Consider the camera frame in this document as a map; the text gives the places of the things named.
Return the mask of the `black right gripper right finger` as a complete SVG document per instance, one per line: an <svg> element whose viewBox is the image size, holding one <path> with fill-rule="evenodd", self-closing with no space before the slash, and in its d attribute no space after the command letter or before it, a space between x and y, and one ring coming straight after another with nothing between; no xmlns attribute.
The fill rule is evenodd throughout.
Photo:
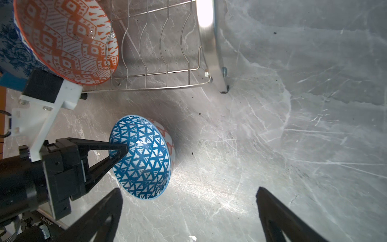
<svg viewBox="0 0 387 242"><path fill-rule="evenodd" d="M259 187L256 202L267 242L327 242L266 188Z"/></svg>

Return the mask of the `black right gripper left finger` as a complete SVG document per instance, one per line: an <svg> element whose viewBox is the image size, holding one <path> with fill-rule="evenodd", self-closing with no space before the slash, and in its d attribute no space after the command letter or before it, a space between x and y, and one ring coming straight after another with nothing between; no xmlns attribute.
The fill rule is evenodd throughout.
<svg viewBox="0 0 387 242"><path fill-rule="evenodd" d="M112 242L118 229L122 208L121 191L115 188L55 241Z"/></svg>

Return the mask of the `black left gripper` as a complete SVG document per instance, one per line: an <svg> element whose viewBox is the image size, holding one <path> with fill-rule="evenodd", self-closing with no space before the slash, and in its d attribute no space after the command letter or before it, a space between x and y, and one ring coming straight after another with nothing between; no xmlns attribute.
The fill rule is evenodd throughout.
<svg viewBox="0 0 387 242"><path fill-rule="evenodd" d="M103 156L89 162L89 155L98 151ZM47 202L54 219L70 215L70 200L89 193L128 151L125 143L63 138L43 145L41 160L31 162L28 146L20 146L20 159L27 167L23 171L23 198L18 214Z"/></svg>

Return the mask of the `dark blue patterned bowl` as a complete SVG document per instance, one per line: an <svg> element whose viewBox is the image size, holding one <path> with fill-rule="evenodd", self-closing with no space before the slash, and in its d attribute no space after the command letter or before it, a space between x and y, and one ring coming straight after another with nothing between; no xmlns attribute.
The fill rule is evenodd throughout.
<svg viewBox="0 0 387 242"><path fill-rule="evenodd" d="M114 125L109 141L128 147L127 155L113 167L120 185L142 200L161 196L169 184L176 156L165 127L152 119L128 115Z"/></svg>

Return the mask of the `red patterned ceramic bowl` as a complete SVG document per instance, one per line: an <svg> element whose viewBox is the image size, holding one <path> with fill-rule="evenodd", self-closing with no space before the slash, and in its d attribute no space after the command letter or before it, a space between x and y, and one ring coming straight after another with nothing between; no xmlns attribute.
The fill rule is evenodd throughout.
<svg viewBox="0 0 387 242"><path fill-rule="evenodd" d="M13 12L22 43L53 73L88 86L111 79L119 45L97 1L14 1Z"/></svg>

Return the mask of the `blue white floral bowl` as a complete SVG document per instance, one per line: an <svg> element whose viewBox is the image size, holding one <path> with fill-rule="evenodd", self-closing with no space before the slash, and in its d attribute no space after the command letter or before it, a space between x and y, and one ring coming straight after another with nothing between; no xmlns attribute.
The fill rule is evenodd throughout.
<svg viewBox="0 0 387 242"><path fill-rule="evenodd" d="M14 24L13 1L1 1L1 73L27 79L35 69L47 70L19 38Z"/></svg>

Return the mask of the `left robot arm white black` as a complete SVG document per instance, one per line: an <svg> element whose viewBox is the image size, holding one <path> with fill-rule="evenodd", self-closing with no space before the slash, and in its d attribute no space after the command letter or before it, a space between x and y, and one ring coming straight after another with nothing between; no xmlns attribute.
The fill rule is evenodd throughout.
<svg viewBox="0 0 387 242"><path fill-rule="evenodd" d="M26 146L19 155L1 160L1 226L23 212L49 203L54 219L71 213L70 202L89 193L128 153L126 144L62 138L45 141L40 160L32 161ZM59 242L111 242L123 207L113 189L58 238Z"/></svg>

